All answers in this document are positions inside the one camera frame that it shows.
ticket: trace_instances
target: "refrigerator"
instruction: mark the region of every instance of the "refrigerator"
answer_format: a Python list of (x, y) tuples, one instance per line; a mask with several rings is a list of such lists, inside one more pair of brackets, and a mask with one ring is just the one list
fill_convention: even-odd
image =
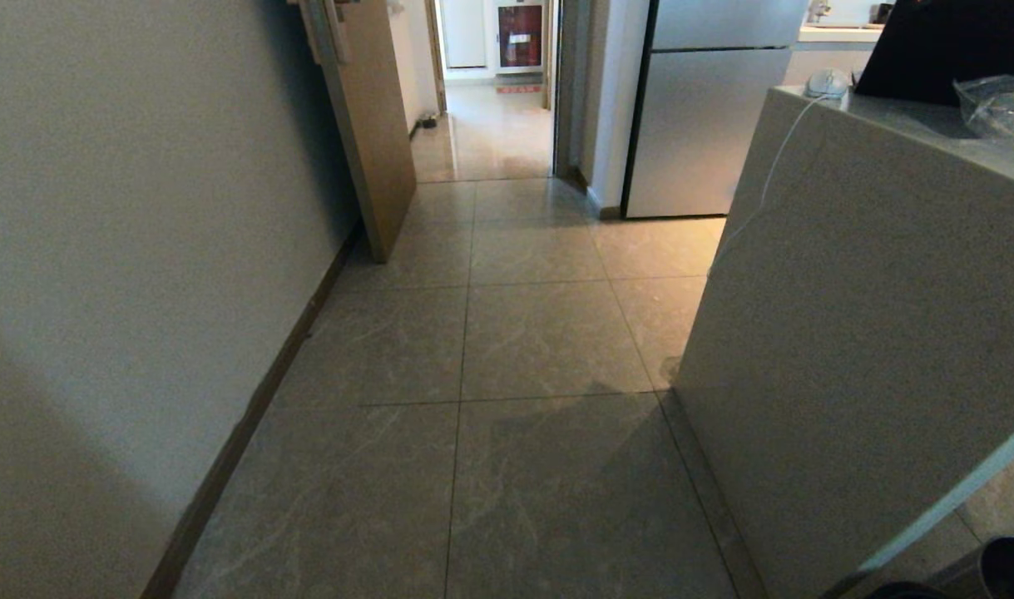
[(766, 92), (807, 0), (651, 0), (622, 198), (626, 219), (727, 215)]

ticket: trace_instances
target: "wooden door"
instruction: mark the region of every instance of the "wooden door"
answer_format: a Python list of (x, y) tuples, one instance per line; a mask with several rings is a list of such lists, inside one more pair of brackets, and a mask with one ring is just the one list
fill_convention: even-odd
[(417, 186), (385, 0), (300, 0), (374, 260), (387, 263)]

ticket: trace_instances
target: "beige cabinet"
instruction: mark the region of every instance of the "beige cabinet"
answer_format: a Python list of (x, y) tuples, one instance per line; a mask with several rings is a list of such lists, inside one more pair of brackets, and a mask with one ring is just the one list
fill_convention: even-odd
[[(807, 47), (821, 46), (819, 43)], [(795, 49), (791, 54), (785, 85), (804, 85), (818, 69), (825, 67), (838, 68), (843, 72), (856, 72), (858, 75), (865, 69), (868, 57), (872, 56), (873, 45), (829, 45), (835, 49)]]

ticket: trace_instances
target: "tiled floor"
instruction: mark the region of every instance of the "tiled floor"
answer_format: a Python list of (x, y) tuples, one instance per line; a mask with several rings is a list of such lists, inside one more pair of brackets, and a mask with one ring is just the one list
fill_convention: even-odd
[(493, 85), (447, 88), (448, 113), (412, 144), (419, 181), (546, 177), (554, 120), (541, 94), (499, 94)]
[(864, 598), (891, 581), (929, 581), (998, 536), (1014, 536), (1014, 460), (920, 541), (850, 589), (845, 599)]
[(392, 264), (348, 263), (175, 596), (752, 596), (655, 393), (719, 233), (601, 224), (546, 178), (419, 185)]

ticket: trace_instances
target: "plastic bag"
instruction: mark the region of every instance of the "plastic bag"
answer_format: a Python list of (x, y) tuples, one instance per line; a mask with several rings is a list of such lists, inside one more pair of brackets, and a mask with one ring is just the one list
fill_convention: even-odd
[(1014, 145), (1014, 76), (1000, 75), (954, 82), (961, 117), (971, 132)]

